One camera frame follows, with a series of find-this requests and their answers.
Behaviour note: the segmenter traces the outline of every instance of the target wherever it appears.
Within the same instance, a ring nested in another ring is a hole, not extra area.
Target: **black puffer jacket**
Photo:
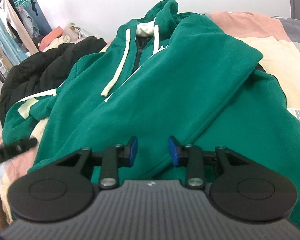
[[[38,52],[8,73],[0,95],[0,121],[3,127],[10,107],[24,97],[57,88],[68,77],[73,65],[83,56],[100,52],[103,39],[88,37],[77,44],[64,43],[55,49]]]

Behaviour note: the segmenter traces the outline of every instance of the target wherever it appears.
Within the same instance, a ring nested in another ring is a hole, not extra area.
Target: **blue curtain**
[[[32,6],[31,4],[24,6],[24,8],[26,9],[26,11],[28,12],[28,14],[32,17],[32,19],[34,20],[34,22],[37,24],[37,26],[39,27],[40,30],[40,34],[42,36],[46,36],[47,34],[49,34],[52,29],[46,19],[46,17],[43,15],[43,12],[37,2],[37,0],[34,0],[35,2],[35,8],[38,11],[38,16],[35,14],[35,12],[32,10]]]
[[[0,19],[0,46],[13,66],[18,65],[27,58],[26,54],[20,49],[18,44],[9,35],[3,22]]]

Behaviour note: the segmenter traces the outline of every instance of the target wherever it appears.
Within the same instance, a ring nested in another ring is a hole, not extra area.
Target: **hoodie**
[[[277,79],[255,69],[258,50],[205,15],[177,12],[175,0],[159,2],[122,25],[105,53],[82,57],[59,88],[13,105],[4,143],[29,136],[49,116],[35,170],[79,148],[101,151],[136,135],[138,154],[132,168],[119,169],[121,183],[183,181],[185,169],[171,165],[170,135],[207,151],[224,145],[295,183],[292,221],[300,226],[300,123],[286,110]],[[143,47],[138,36],[148,37]]]

